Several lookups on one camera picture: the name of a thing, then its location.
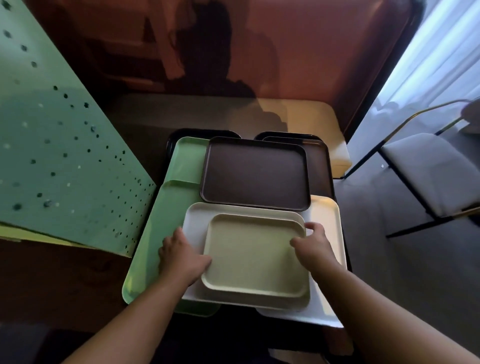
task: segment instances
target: chair leg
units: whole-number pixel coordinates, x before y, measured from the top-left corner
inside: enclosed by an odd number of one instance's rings
[[[355,172],[358,168],[360,168],[367,160],[370,159],[371,156],[373,156],[376,152],[379,151],[379,149],[381,147],[383,147],[385,144],[385,142],[382,140],[380,143],[378,143],[376,146],[373,147],[373,149],[368,152],[362,159],[360,159],[360,161],[354,165],[349,171],[348,173],[342,177],[343,180],[347,179],[347,177],[349,175],[351,175],[353,172]]]
[[[403,230],[394,232],[393,234],[389,234],[386,237],[387,237],[387,239],[390,239],[390,238],[394,238],[394,237],[397,237],[397,236],[407,235],[407,234],[410,234],[410,233],[413,233],[413,232],[425,230],[425,229],[428,229],[428,228],[433,228],[434,226],[442,225],[442,224],[445,224],[446,222],[450,222],[452,220],[454,220],[453,216],[447,216],[447,217],[444,217],[444,218],[439,218],[435,221],[430,221],[430,222],[426,222],[424,224],[414,226],[413,228],[403,229]]]

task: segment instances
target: person's left hand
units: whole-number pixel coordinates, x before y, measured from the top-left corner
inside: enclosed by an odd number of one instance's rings
[[[198,254],[178,227],[173,236],[163,239],[160,255],[159,277],[165,280],[181,280],[186,285],[194,283],[212,262],[209,255]]]

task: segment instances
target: white chair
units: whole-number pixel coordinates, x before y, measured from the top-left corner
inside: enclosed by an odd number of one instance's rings
[[[413,114],[377,144],[343,177],[346,179],[378,152],[433,218],[433,221],[397,231],[387,238],[445,224],[480,213],[480,170],[439,135],[464,118],[464,113],[435,134],[420,133],[386,144],[416,116],[457,102],[455,100]]]

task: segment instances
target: white seat cushion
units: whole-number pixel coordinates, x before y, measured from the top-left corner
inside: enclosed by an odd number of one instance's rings
[[[328,146],[334,178],[352,165],[335,112],[320,101],[127,94],[105,113],[113,124],[228,129],[247,139],[264,131],[313,134]]]
[[[382,151],[438,216],[480,202],[479,169],[445,139],[421,133]]]

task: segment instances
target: tray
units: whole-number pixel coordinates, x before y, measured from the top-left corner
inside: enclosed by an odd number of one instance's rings
[[[174,131],[167,140],[167,160],[170,160],[175,151],[175,145],[177,142],[186,136],[201,139],[212,139],[215,136],[226,136],[228,138],[241,139],[240,135],[231,130],[215,130],[215,129],[194,129],[194,128],[182,128]]]
[[[218,214],[235,214],[245,216],[258,216],[265,218],[281,218],[304,224],[303,218],[291,211],[267,210],[254,207],[230,206],[196,203],[187,210],[183,223],[183,232],[193,248],[202,253],[209,222]],[[241,306],[267,307],[272,309],[301,309],[308,305],[310,291],[300,298],[285,298],[264,296],[249,293],[228,291],[214,291],[205,287],[201,280],[191,285],[185,292],[184,299],[201,302],[227,303]]]
[[[215,137],[207,147],[200,196],[210,203],[304,211],[310,206],[305,150]]]
[[[317,196],[334,198],[332,168],[327,145],[321,140],[281,138],[268,136],[269,142],[289,143],[302,146],[307,153],[308,182],[310,193]]]
[[[343,242],[340,211],[334,200],[323,196],[312,196],[312,205],[309,208],[311,221],[320,222],[325,227],[325,234],[332,245],[336,259],[347,268],[347,258]],[[283,318],[293,321],[308,322],[341,328],[338,320],[326,298],[318,288],[317,283],[310,277],[310,303],[302,310],[269,310],[257,309],[264,316]]]
[[[208,224],[204,254],[213,259],[203,284],[217,291],[298,298],[309,290],[308,271],[290,240],[305,237],[293,220],[218,214]]]
[[[265,140],[265,138],[268,138],[268,137],[321,140],[318,136],[313,134],[286,133],[286,132],[261,132],[254,139]]]
[[[185,136],[178,140],[164,182],[170,180],[200,183],[208,139]]]
[[[163,238],[182,225],[190,205],[200,201],[198,188],[196,183],[175,180],[160,187],[123,283],[122,297],[126,303],[131,303],[158,277],[158,249]],[[210,316],[218,309],[217,304],[198,306],[196,303],[180,302],[176,312]]]

